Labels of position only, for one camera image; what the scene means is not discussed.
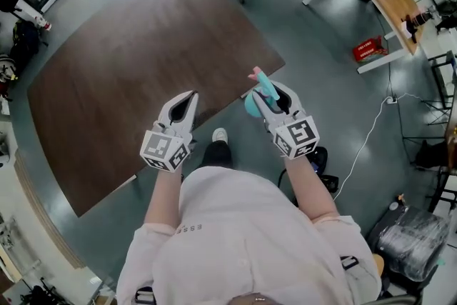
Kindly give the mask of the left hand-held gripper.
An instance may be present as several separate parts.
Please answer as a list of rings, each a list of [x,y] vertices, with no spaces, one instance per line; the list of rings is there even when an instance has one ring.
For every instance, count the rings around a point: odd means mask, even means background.
[[[189,156],[198,102],[199,93],[187,91],[164,104],[139,153],[150,167],[175,172]]]

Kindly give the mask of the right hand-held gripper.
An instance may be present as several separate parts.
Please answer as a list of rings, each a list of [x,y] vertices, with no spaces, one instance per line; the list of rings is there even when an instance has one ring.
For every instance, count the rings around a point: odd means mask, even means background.
[[[280,82],[271,83],[279,95],[272,105],[259,91],[253,90],[252,95],[273,137],[272,142],[289,160],[314,151],[319,134],[313,117],[306,115],[295,91]]]

